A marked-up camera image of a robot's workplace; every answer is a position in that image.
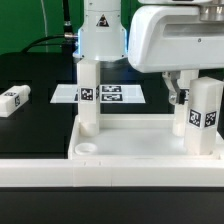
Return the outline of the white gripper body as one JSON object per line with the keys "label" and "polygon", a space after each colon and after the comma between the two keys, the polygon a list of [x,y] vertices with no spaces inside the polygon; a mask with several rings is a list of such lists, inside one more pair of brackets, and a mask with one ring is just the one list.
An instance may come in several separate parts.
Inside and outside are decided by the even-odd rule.
{"label": "white gripper body", "polygon": [[128,60],[142,72],[224,68],[224,0],[138,0]]}

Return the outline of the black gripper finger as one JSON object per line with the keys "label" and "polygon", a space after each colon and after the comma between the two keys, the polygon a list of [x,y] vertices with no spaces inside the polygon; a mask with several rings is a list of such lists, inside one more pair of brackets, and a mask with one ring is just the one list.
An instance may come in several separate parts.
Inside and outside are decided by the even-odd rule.
{"label": "black gripper finger", "polygon": [[170,104],[184,104],[187,99],[187,90],[181,89],[178,85],[180,79],[180,71],[166,71],[162,73],[164,82],[169,90]]}

